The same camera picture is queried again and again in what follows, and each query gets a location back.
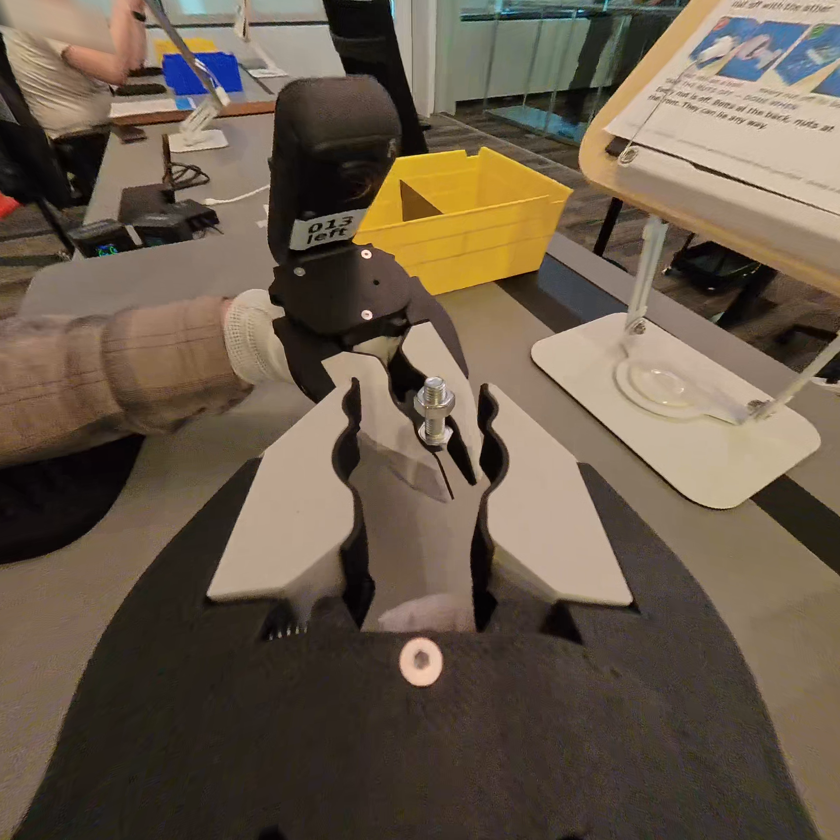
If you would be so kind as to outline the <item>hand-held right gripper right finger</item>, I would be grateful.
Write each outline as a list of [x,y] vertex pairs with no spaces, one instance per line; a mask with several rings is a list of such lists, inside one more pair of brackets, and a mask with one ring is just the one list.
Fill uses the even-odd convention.
[[476,629],[490,624],[500,586],[549,605],[631,606],[578,460],[496,385],[480,387],[477,420],[490,485],[471,541]]

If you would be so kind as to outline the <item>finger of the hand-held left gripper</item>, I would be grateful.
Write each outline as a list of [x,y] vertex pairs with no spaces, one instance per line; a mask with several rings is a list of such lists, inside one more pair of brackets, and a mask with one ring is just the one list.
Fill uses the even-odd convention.
[[446,346],[431,322],[413,325],[402,338],[394,355],[394,394],[403,403],[411,402],[429,377],[444,380],[455,395],[455,406],[447,418],[453,433],[446,450],[471,486],[482,479],[480,451],[482,433],[477,423],[476,397],[468,375]]
[[451,501],[436,457],[421,444],[414,423],[397,405],[385,365],[367,353],[341,352],[322,361],[332,382],[360,385],[360,431],[404,484],[438,501]]

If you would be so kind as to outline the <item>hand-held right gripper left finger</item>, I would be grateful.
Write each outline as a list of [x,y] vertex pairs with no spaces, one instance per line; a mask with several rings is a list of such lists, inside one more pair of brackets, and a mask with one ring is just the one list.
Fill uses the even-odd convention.
[[210,601],[279,600],[302,624],[322,599],[340,597],[363,625],[375,583],[350,483],[360,429],[361,384],[352,377],[265,450],[206,591]]

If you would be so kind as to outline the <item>steel bolt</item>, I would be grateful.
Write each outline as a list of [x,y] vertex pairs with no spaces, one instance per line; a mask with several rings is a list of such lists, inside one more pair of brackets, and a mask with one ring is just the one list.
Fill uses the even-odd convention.
[[[433,394],[436,392],[445,392],[446,390],[454,393],[448,387],[445,379],[440,376],[426,378],[425,383],[418,392],[422,389],[426,389]],[[417,413],[422,417],[422,423],[417,431],[424,444],[430,448],[445,447],[452,436],[452,430],[447,426],[447,420],[451,414],[448,416],[429,416],[423,415],[418,411]]]

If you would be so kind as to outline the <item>yellow plastic storage bin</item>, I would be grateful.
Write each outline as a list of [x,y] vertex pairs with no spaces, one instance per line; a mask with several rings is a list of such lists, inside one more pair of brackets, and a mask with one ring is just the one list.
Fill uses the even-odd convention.
[[[155,57],[160,62],[162,62],[164,56],[179,54],[178,47],[170,38],[160,37],[153,39],[153,47]],[[219,51],[215,42],[205,37],[187,38],[185,40],[185,47],[196,56],[199,53],[214,53]]]
[[572,193],[487,147],[402,156],[354,243],[441,295],[538,270]]

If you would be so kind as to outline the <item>person's left forearm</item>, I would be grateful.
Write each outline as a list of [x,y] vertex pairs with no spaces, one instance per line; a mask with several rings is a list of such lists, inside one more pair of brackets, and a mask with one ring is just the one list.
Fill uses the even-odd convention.
[[229,300],[1,323],[1,466],[169,434],[253,390],[228,358]]

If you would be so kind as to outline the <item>person's left hand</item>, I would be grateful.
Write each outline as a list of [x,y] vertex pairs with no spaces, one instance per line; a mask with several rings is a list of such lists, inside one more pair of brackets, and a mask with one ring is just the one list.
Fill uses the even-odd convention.
[[227,304],[224,343],[237,377],[250,385],[270,382],[293,384],[284,347],[274,321],[285,316],[267,290],[246,290]]

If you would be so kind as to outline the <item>black usb hub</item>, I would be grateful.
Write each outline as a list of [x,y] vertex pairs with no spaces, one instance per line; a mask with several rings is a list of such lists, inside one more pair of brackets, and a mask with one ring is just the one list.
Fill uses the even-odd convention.
[[207,230],[221,232],[217,213],[192,198],[179,200],[165,183],[122,190],[119,221],[132,228],[143,247],[193,241]]

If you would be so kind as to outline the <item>black office chair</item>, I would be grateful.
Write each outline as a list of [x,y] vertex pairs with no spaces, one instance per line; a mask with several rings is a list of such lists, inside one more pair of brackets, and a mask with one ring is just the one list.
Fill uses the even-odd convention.
[[332,44],[349,76],[370,76],[386,90],[402,125],[402,154],[428,152],[388,1],[324,1]]
[[74,194],[47,133],[30,111],[1,42],[2,175],[8,195],[21,203],[44,199],[58,209],[72,207]]

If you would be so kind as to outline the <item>grey power bank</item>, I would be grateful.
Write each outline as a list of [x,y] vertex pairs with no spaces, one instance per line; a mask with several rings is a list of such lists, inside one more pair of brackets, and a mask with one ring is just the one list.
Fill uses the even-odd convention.
[[141,248],[130,230],[112,218],[72,228],[67,236],[76,252],[85,259],[115,256]]

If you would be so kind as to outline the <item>wooden document stand board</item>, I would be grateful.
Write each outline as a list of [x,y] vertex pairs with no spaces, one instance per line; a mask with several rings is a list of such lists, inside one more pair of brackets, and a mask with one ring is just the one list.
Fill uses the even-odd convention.
[[581,172],[589,183],[605,194],[616,197],[644,211],[647,215],[705,236],[730,247],[811,287],[838,295],[838,240],[830,236],[829,219],[816,219],[806,225],[806,218],[783,220],[749,217],[745,212],[720,212],[709,206],[688,202],[687,206],[669,206],[618,182],[616,159],[605,153],[613,138],[609,123],[627,106],[640,88],[676,51],[698,35],[700,27],[711,19],[716,2],[689,2],[673,24],[629,74],[591,121],[579,152]]

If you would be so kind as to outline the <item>printed instruction sheet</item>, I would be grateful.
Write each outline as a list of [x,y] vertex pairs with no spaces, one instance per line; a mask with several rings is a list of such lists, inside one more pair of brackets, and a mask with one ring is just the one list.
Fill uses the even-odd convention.
[[737,40],[714,76],[718,110],[670,148],[645,147],[838,210],[839,2],[716,3],[688,43]]

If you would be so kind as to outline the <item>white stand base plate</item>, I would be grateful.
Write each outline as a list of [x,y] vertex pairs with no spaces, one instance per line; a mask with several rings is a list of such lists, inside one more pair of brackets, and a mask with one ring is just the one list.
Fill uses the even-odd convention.
[[626,320],[611,314],[542,339],[532,360],[688,500],[735,508],[819,449],[815,426],[788,406],[762,421],[730,425],[708,417],[674,421],[627,400],[613,372],[628,357],[713,380],[746,402],[772,398],[652,322],[638,319],[633,326],[642,332],[630,333]]

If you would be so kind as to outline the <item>clear round stand mount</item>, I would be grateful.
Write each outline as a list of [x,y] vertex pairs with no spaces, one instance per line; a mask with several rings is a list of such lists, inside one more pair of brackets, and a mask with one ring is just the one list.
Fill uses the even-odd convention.
[[628,357],[619,361],[613,376],[616,387],[631,403],[674,421],[708,417],[741,425],[770,404],[769,400],[760,399],[746,402],[713,380],[646,358]]

